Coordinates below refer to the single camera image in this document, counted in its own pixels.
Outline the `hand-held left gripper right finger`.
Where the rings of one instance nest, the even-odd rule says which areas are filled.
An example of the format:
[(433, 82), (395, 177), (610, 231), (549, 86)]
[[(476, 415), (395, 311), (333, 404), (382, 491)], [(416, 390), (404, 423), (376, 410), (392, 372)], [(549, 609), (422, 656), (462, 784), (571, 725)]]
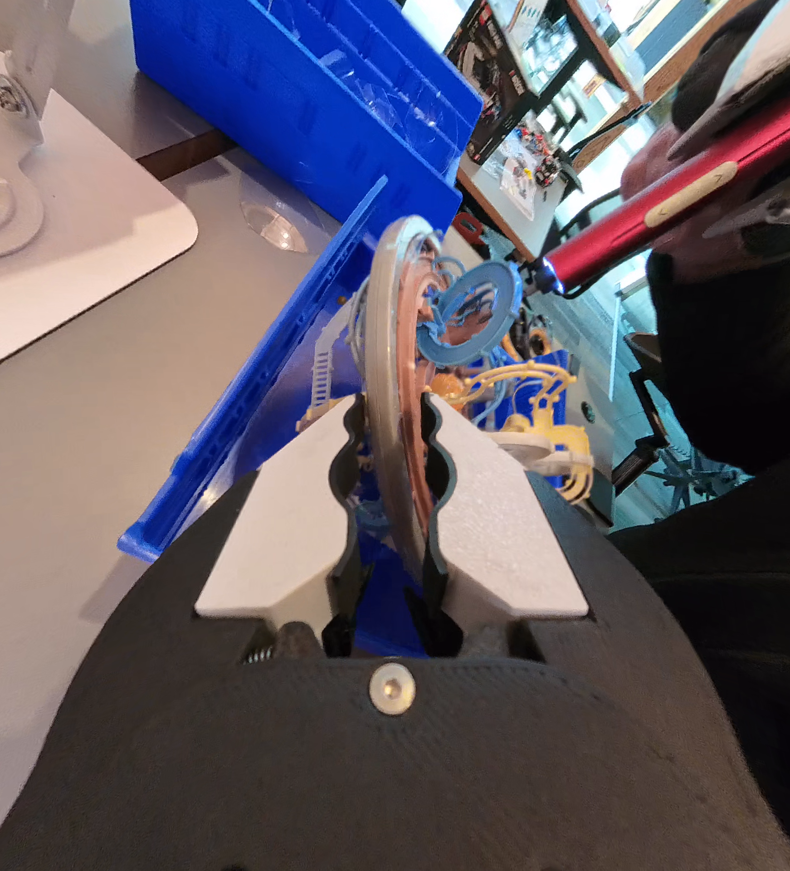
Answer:
[(544, 478), (477, 430), (440, 396), (423, 394), (427, 509), (421, 594), (408, 608), (426, 655), (458, 655), (487, 627), (574, 621), (590, 607), (549, 522)]

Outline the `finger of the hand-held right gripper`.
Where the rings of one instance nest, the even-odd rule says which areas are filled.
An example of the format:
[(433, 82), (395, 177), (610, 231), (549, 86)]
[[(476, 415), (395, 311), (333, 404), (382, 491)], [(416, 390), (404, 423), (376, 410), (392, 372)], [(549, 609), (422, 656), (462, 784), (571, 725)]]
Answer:
[(754, 197), (710, 225), (703, 236), (722, 236), (753, 225), (790, 225), (790, 179)]
[(694, 155), (775, 89), (790, 82), (790, 27), (759, 27), (735, 56), (714, 101), (672, 145), (670, 155)]

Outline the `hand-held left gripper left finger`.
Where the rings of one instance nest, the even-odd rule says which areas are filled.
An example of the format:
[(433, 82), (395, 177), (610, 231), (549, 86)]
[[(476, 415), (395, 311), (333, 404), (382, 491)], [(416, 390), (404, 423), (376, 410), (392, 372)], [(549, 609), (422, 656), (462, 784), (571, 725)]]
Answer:
[(367, 579), (350, 498), (365, 440), (363, 394), (338, 400), (259, 468), (195, 602), (206, 618), (310, 628), (325, 653), (352, 653)]

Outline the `blue plastic bin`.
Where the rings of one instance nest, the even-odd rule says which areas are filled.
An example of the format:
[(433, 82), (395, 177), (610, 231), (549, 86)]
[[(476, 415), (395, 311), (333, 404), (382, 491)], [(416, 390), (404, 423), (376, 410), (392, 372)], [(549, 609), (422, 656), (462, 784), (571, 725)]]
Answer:
[[(459, 159), (482, 108), (478, 93), (432, 49), (420, 69), (464, 121)], [(410, 215), (444, 231), (461, 207), (447, 185), (311, 53), (253, 1), (132, 1), (138, 69), (334, 219), (345, 222), (386, 177), (368, 223), (379, 236)]]
[[(368, 229), (372, 208), (385, 183), (385, 178), (380, 179), (346, 220), (246, 364), (194, 431), (148, 508), (120, 536), (118, 548), (122, 553), (156, 563), (175, 539), (185, 536), (186, 529), (196, 531), (201, 518), (212, 512), (213, 505), (232, 494), (242, 463), (247, 463), (252, 486), (263, 463), (317, 420), (297, 430), (312, 404), (317, 341), (327, 337), (330, 322), (346, 312), (350, 299), (370, 274), (379, 242), (362, 240), (361, 236)], [(363, 394), (366, 402), (363, 381), (345, 337), (346, 333), (342, 333), (331, 345), (330, 396), (335, 404), (348, 396)], [(535, 387), (526, 388), (517, 396), (510, 396), (493, 418), (475, 428), (485, 434), (493, 423), (503, 424), (514, 410), (529, 412), (530, 398), (537, 391)], [(405, 602), (396, 607), (396, 619), (404, 612), (412, 621), (407, 594), (421, 594), (422, 580), (422, 564), (419, 577), (413, 577), (383, 525), (377, 525), (385, 516), (377, 513), (381, 504), (371, 458), (367, 408), (365, 440), (357, 457), (360, 477), (350, 501), (356, 509), (359, 552), (367, 583), (357, 606), (355, 637), (361, 604), (368, 592), (376, 595), (377, 589), (395, 589), (395, 595)], [(225, 532), (224, 543), (246, 498)], [(201, 586), (190, 599), (190, 612), (195, 617), (200, 617), (195, 613), (195, 602), (224, 543), (215, 545), (214, 556), (208, 560), (209, 568), (202, 571)], [(209, 623), (217, 619), (200, 618)], [(250, 619), (259, 621), (276, 637), (295, 628), (299, 637), (310, 637), (313, 649), (324, 650), (304, 624), (288, 624), (273, 632), (262, 620)]]

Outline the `red electric screwdriver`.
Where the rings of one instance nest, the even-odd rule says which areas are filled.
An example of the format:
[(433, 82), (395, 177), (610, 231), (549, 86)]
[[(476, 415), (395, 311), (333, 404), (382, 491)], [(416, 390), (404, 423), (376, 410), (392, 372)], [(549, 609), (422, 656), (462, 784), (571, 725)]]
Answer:
[(575, 299), (598, 277), (729, 191), (790, 162), (790, 96), (748, 117), (661, 180), (555, 248), (526, 295)]

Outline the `clear ball maze puzzle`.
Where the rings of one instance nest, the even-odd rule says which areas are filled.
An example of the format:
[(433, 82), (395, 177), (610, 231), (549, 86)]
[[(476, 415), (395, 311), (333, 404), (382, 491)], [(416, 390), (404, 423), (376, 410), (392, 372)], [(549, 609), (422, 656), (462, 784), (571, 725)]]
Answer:
[(383, 525), (405, 568), (419, 577), (430, 537), (434, 496), (425, 474), (429, 449), (421, 431), (421, 398), (436, 394), (474, 427), (493, 418), (510, 396), (538, 391), (530, 411), (514, 410), (486, 435), (526, 470), (560, 477), (559, 494), (583, 503), (595, 477), (587, 432), (557, 424), (555, 408), (575, 383), (563, 367), (537, 358), (516, 359), (512, 325), (525, 313), (518, 267), (499, 260), (466, 269), (443, 253), (442, 242), (419, 216), (396, 221), (384, 232), (371, 271), (346, 312), (317, 341), (312, 404), (297, 430), (329, 410), (331, 345), (342, 333), (366, 392), (371, 458)]

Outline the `person's right hand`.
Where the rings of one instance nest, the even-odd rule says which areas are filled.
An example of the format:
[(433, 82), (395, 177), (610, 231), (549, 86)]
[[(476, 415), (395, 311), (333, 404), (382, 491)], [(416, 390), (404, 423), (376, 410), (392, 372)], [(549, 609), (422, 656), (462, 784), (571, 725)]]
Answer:
[[(619, 192), (624, 201), (676, 169), (680, 160), (668, 152), (681, 136), (672, 124), (660, 127), (622, 173)], [(740, 232), (705, 238), (705, 231), (752, 198), (755, 181), (734, 180), (717, 199), (695, 211), (683, 223), (659, 236), (647, 263), (649, 283), (693, 285), (770, 264), (774, 259), (749, 250)]]

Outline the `pile of toy parts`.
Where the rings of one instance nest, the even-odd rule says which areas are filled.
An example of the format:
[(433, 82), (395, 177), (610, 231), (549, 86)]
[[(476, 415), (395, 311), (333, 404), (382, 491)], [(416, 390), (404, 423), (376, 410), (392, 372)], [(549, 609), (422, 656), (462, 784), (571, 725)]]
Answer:
[(560, 178), (567, 161), (556, 143), (526, 122), (513, 128), (501, 151), (503, 167), (514, 172), (517, 180), (530, 179), (544, 190)]

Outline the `black toy set box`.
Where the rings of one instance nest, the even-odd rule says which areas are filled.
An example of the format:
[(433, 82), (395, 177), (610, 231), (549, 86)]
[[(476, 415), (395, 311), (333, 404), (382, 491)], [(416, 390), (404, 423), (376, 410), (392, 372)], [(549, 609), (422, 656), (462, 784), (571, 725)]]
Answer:
[(471, 3), (444, 55), (482, 100), (466, 156), (483, 165), (526, 115), (540, 111), (538, 94), (487, 1)]

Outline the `clear plastic dome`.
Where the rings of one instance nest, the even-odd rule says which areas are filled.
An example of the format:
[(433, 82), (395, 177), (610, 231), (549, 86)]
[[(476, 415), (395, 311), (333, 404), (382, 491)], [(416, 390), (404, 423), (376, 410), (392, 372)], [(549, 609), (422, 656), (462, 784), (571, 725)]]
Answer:
[(280, 251), (310, 254), (307, 220), (260, 180), (244, 172), (239, 193), (240, 211), (248, 227)]
[(464, 121), (420, 69), (432, 56), (393, 2), (268, 1), (265, 12), (307, 49), (401, 143), (447, 185), (455, 182)]

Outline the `white document stand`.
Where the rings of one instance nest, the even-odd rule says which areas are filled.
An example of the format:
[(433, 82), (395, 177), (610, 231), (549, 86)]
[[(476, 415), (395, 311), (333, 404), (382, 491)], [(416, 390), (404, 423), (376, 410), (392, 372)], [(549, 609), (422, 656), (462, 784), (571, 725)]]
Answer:
[(0, 362), (189, 250), (194, 216), (53, 89), (74, 2), (0, 55)]

